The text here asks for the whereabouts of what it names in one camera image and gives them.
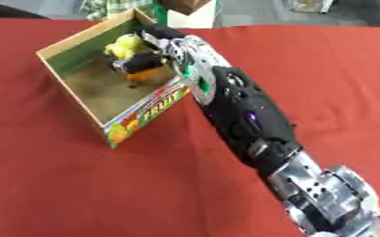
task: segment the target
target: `green light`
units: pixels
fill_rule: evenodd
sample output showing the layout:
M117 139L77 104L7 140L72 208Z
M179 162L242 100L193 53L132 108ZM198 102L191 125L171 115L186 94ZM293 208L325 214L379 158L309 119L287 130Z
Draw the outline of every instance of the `green light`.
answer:
M203 92L203 94L207 94L210 90L210 85L207 81L205 81L202 77L200 77L197 81L197 86Z
M191 67L193 67L193 65L190 65L190 64L187 64L187 65L184 67L183 76L184 76L185 78L189 78L189 77L190 77Z

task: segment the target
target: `yellow object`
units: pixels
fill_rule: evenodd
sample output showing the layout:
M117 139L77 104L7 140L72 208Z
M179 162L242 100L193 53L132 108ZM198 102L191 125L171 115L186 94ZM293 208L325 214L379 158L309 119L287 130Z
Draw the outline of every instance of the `yellow object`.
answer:
M119 60L128 60L143 50L144 47L140 37L135 34L125 34L118 38L114 44L108 44L105 48L105 54L116 56Z

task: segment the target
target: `green box lining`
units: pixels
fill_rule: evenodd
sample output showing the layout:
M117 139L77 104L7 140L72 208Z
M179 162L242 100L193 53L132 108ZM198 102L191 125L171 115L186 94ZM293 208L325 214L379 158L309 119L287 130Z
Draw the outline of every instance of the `green box lining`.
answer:
M68 76L94 62L103 54L107 44L113 43L123 34L131 33L142 25L137 19L125 21L109 31L48 58L46 61L58 76L65 80Z

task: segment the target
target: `gray floor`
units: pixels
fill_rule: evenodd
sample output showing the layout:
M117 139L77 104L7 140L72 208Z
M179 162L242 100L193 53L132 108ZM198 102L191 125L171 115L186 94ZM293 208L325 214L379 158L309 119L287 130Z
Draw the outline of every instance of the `gray floor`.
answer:
M308 24L378 25L380 0L340 0L328 14L295 13L286 0L221 0L222 25ZM0 4L25 9L52 19L82 19L82 0L0 0Z

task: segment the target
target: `box label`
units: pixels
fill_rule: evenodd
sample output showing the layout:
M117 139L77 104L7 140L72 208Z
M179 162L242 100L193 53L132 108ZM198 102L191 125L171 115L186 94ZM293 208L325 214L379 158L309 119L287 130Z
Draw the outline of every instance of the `box label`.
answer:
M111 146L115 147L118 143L130 137L188 93L189 90L181 84L158 89L143 104L134 106L131 111L107 125L105 133Z

